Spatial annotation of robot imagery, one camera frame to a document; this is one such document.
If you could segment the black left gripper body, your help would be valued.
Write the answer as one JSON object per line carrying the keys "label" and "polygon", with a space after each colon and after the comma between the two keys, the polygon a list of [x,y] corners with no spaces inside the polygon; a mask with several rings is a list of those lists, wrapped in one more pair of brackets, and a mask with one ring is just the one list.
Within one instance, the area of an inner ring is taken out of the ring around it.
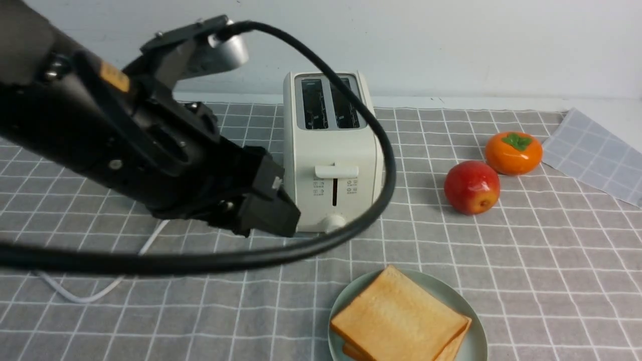
{"label": "black left gripper body", "polygon": [[265,148],[225,138],[203,103],[173,106],[143,103],[132,121],[151,141],[151,154],[168,154],[181,169],[169,174],[135,156],[120,171],[121,194],[158,219],[201,220],[241,236],[253,229],[293,236],[300,211],[281,185],[283,167]]}

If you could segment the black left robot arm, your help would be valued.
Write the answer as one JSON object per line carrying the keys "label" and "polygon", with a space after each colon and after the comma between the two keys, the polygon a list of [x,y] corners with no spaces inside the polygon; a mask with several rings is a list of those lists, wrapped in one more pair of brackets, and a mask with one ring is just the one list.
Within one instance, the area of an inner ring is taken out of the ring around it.
{"label": "black left robot arm", "polygon": [[163,32],[119,69],[24,1],[2,1],[2,137],[142,203],[157,219],[201,220],[248,236],[292,236],[300,211],[283,167],[239,146],[206,105],[180,103],[177,82],[248,60],[217,16]]}

